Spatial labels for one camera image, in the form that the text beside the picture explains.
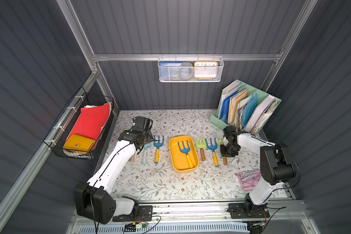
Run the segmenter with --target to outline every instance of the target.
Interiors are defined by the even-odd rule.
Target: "black wire basket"
[[[70,150],[64,149],[64,144],[71,132],[72,128],[74,127],[75,122],[77,121],[79,115],[81,114],[81,108],[85,107],[86,105],[104,105],[108,102],[112,103],[112,110],[113,110],[113,98],[108,96],[102,96],[92,93],[84,93],[83,96],[79,97],[79,100],[71,108],[69,114],[60,125],[57,127],[57,132],[53,137],[53,140],[46,140],[44,138],[44,143],[47,144],[48,147],[51,148],[52,152],[55,153],[58,157],[64,158],[78,158],[78,159],[85,159],[85,160],[92,160],[94,156],[99,157],[101,152],[103,151],[104,143],[107,139],[107,135],[109,132],[109,128],[112,125],[112,121],[114,118],[114,114],[111,111],[109,114],[109,118],[104,125],[99,137],[96,139],[93,147],[89,151],[79,151],[79,150]]]

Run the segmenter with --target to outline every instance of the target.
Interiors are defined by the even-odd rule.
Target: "leaf pattern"
[[[118,116],[110,140],[106,160],[113,151],[120,133],[130,129],[132,118],[143,116],[153,120],[153,135],[164,135],[160,147],[159,164],[154,163],[156,147],[148,149],[147,163],[142,165],[143,152],[135,155],[134,163],[126,163],[112,188],[113,197],[128,196],[138,200],[175,199],[236,199],[244,198],[237,173],[260,168],[260,157],[242,147],[239,155],[228,158],[224,166],[220,150],[216,149],[219,167],[214,167],[212,152],[204,150],[206,161],[190,173],[178,174],[174,169],[169,152],[169,140],[175,136],[189,135],[191,138],[223,138],[223,133],[209,124],[214,110],[122,110]],[[285,190],[276,190],[272,197],[287,197]]]

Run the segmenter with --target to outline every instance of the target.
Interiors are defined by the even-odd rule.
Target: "white robotic arm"
[[[152,120],[144,117],[133,119],[133,127],[118,138],[118,142],[101,168],[87,181],[80,183],[74,191],[77,214],[106,224],[114,216],[138,216],[139,204],[135,199],[113,199],[113,185],[128,159],[151,140]]]
[[[244,214],[250,217],[253,213],[264,211],[272,192],[294,178],[296,171],[287,163],[279,145],[263,141],[244,131],[237,132],[233,126],[227,126],[223,131],[225,145],[220,147],[222,156],[235,157],[241,146],[260,156],[262,177],[244,201]]]

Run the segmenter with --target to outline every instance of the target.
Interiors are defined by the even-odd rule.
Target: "blue folder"
[[[252,95],[242,113],[242,128],[244,128],[257,106],[257,94]]]
[[[229,104],[230,104],[230,97],[236,95],[238,93],[238,90],[232,93],[230,96],[228,96],[225,100],[222,101],[222,118],[221,121],[223,121],[225,124],[228,123],[228,116],[229,116]]]

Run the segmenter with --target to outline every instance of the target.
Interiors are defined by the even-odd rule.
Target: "blue garden fork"
[[[157,148],[156,150],[156,156],[154,158],[154,162],[155,164],[159,163],[159,148],[162,147],[162,145],[164,144],[164,135],[162,136],[162,143],[160,143],[160,136],[159,140],[156,140],[156,136],[154,135],[153,138],[155,139],[155,142],[153,142],[153,146]]]
[[[216,141],[216,138],[214,138],[214,142],[215,142],[215,144],[216,145],[213,145],[212,144],[212,138],[211,138],[211,145],[209,146],[208,145],[208,141],[207,141],[207,139],[206,139],[206,143],[207,143],[207,148],[208,149],[210,149],[210,150],[212,150],[212,152],[213,152],[213,161],[214,161],[214,163],[215,163],[215,167],[219,167],[219,162],[217,161],[217,156],[216,156],[216,153],[215,153],[215,150],[217,149],[217,141]]]
[[[147,161],[147,154],[148,154],[148,151],[149,151],[147,149],[151,147],[151,144],[152,144],[152,142],[147,143],[147,144],[144,145],[144,154],[143,154],[143,158],[142,158],[142,164],[143,165],[145,165],[145,162]]]
[[[189,165],[189,167],[190,167],[190,168],[194,168],[194,165],[192,164],[191,159],[190,159],[190,156],[189,156],[189,151],[190,151],[189,140],[187,140],[186,143],[187,143],[187,148],[184,146],[184,142],[182,142],[183,149],[181,149],[181,146],[179,145],[179,142],[178,142],[178,147],[179,147],[179,150],[180,150],[182,153],[185,153],[185,154],[186,154],[187,164]]]

